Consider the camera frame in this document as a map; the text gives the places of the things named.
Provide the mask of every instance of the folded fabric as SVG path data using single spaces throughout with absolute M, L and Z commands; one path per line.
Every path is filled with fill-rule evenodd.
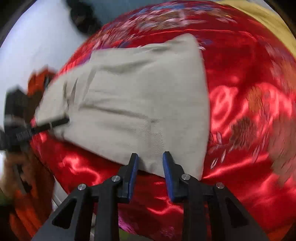
M 60 76 L 44 93 L 36 121 L 64 114 L 54 130 L 112 161 L 164 176 L 170 151 L 184 171 L 200 179 L 209 133 L 209 101 L 202 55 L 184 34 L 162 44 L 93 52 L 89 62 Z

